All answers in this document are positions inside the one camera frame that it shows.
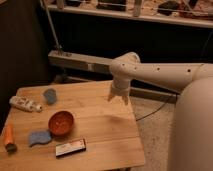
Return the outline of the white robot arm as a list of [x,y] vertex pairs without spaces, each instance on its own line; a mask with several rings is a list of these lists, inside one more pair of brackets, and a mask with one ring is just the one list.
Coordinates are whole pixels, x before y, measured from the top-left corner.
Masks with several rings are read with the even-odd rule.
[[167,171],[213,171],[213,63],[143,63],[134,52],[109,64],[112,97],[127,99],[139,80],[179,94]]

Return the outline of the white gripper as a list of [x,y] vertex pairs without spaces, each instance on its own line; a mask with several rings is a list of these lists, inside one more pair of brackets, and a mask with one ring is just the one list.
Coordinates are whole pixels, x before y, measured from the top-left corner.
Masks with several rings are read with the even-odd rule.
[[130,81],[129,80],[124,80],[124,79],[119,79],[119,78],[114,78],[111,84],[111,93],[108,95],[108,101],[111,101],[115,95],[121,96],[122,101],[124,102],[125,105],[128,105],[129,102],[129,92],[130,92]]

